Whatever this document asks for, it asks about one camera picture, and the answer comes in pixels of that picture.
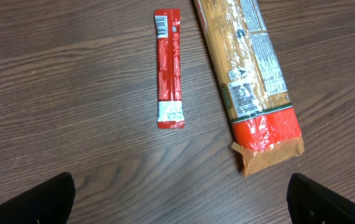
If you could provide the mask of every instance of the wood grain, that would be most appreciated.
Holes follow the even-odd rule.
[[[293,172],[355,202],[355,0],[259,3],[306,152],[244,179],[191,1],[0,0],[0,203],[63,171],[69,223],[289,223]],[[182,14],[179,131],[156,127],[167,7]]]

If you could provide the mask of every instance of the red packet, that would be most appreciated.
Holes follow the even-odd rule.
[[[158,9],[154,15],[157,28],[158,128],[183,128],[180,10]]]

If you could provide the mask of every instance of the snack stick wrapper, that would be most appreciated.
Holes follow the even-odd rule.
[[[158,128],[184,127],[180,70],[180,10],[155,11],[157,29]]]
[[[304,152],[301,129],[256,0],[195,0],[244,176]]]

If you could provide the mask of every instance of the black object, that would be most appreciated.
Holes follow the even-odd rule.
[[[75,185],[64,172],[0,205],[0,224],[65,224],[70,216]]]
[[[355,223],[355,203],[302,174],[293,174],[287,192],[293,224]]]

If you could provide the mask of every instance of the plastic packaging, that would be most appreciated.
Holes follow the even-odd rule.
[[[158,128],[184,127],[180,70],[180,11],[155,11],[158,58]]]
[[[195,1],[244,176],[302,155],[301,129],[256,0]]]

